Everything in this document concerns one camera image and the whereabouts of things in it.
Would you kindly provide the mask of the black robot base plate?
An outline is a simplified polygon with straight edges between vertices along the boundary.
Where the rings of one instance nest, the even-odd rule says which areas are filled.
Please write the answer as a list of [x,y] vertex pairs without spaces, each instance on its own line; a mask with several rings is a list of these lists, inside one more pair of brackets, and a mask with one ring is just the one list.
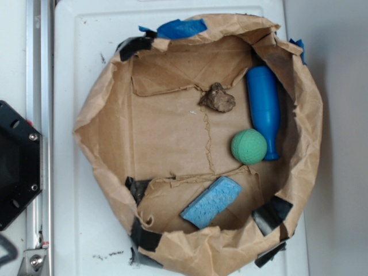
[[1,231],[41,192],[42,135],[1,101]]

